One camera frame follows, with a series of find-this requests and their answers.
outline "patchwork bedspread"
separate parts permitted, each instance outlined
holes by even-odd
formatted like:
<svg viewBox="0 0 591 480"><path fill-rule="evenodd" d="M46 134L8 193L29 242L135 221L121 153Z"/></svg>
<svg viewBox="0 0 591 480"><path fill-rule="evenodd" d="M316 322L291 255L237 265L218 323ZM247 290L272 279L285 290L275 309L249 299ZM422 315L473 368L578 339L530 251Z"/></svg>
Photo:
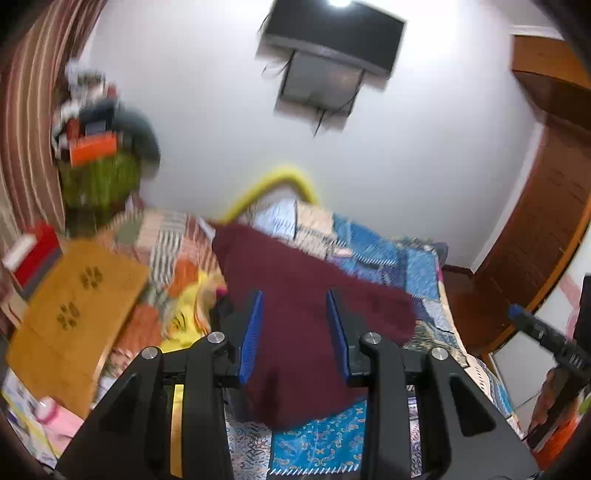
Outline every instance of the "patchwork bedspread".
<svg viewBox="0 0 591 480"><path fill-rule="evenodd" d="M255 206L241 221L299 248L349 275L403 288L414 299L417 324L405 348L446 348L475 383L519 431L517 417L498 380L468 355L453 323L437 254L417 239L385 239L322 208L296 200ZM148 285L118 338L100 379L96 401L104 395L142 348L159 345L176 304L178 265L205 273L219 271L211 249L211 227L183 213L132 210L116 217L97 240L151 267ZM420 424L416 401L409 398L413 476L421 473ZM361 465L366 403L360 401L333 417L296 429L271 432L265 425L240 423L226 412L226 431L237 479L276 475L356 476Z"/></svg>

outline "television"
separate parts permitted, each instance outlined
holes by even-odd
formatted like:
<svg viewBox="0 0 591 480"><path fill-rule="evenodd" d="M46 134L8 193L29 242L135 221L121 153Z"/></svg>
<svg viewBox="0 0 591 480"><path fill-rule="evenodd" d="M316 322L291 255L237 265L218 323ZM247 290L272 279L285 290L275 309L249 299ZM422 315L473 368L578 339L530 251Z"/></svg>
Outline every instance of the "television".
<svg viewBox="0 0 591 480"><path fill-rule="evenodd" d="M389 76L403 29L404 21L361 2L276 0L262 40Z"/></svg>
<svg viewBox="0 0 591 480"><path fill-rule="evenodd" d="M280 98L348 116L363 78L363 70L296 51L285 74Z"/></svg>

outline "striped curtain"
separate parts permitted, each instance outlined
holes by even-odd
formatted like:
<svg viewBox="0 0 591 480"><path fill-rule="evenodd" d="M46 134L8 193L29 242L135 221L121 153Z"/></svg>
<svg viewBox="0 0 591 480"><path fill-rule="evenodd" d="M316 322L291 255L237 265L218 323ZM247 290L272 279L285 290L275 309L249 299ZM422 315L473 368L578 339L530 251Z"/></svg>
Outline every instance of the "striped curtain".
<svg viewBox="0 0 591 480"><path fill-rule="evenodd" d="M54 0L0 73L0 253L41 219L65 229L50 144L64 67L78 56L107 0Z"/></svg>

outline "blue rubber tip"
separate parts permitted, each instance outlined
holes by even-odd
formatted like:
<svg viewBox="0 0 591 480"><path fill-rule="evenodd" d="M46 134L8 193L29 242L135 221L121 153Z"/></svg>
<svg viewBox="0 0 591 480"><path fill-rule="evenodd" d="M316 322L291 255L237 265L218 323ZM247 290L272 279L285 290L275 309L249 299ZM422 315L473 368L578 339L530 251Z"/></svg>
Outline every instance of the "blue rubber tip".
<svg viewBox="0 0 591 480"><path fill-rule="evenodd" d="M332 340L333 350L335 351L336 365L343 378L347 380L351 376L348 347L335 298L330 290L326 294L326 314L329 321L330 338Z"/></svg>
<svg viewBox="0 0 591 480"><path fill-rule="evenodd" d="M522 306L517 305L516 303L514 303L513 305L511 305L509 307L509 312L508 312L507 315L508 315L508 317L511 320L515 320L517 318L517 316L519 316L519 315L529 315L529 313L526 312L525 309Z"/></svg>
<svg viewBox="0 0 591 480"><path fill-rule="evenodd" d="M240 352L240 370L238 380L245 385L255 369L256 349L259 337L261 336L262 323L262 292L256 291L254 305L252 306L251 317L248 320L248 327L242 341Z"/></svg>

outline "brown wooden floor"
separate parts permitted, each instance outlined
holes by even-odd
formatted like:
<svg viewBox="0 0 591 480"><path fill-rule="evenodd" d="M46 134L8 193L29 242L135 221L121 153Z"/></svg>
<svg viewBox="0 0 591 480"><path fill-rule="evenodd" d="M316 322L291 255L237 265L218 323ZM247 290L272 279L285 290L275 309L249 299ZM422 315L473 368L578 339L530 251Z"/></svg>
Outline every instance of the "brown wooden floor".
<svg viewBox="0 0 591 480"><path fill-rule="evenodd" d="M469 353L488 353L486 347L509 325L508 303L493 287L469 274L443 268L443 282L453 320Z"/></svg>

